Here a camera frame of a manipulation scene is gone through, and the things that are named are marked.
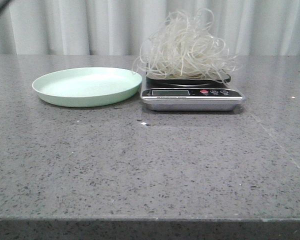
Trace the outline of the light green round plate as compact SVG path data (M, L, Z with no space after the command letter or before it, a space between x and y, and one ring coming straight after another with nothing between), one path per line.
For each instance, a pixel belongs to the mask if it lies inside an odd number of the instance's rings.
M39 98L62 107L99 107L132 97L142 76L115 67L82 67L43 75L32 83Z

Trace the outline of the white vermicelli noodle bundle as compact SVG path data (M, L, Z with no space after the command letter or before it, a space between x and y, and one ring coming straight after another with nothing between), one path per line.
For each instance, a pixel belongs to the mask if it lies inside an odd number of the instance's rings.
M225 41L210 33L215 16L200 8L194 16L185 11L168 14L145 40L132 71L143 71L155 80L211 80L225 82L225 74L240 66Z

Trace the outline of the white pleated curtain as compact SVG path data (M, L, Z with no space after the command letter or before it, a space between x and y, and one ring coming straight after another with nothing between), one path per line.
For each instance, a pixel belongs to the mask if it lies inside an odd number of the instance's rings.
M168 13L201 8L232 54L300 55L300 0L14 0L0 54L136 55Z

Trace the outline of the black silver kitchen scale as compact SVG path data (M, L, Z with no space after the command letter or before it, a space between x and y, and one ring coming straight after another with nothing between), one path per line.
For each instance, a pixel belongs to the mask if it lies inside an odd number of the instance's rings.
M240 106L245 96L229 86L224 70L216 80L207 78L164 78L146 72L140 98L153 111L227 112Z

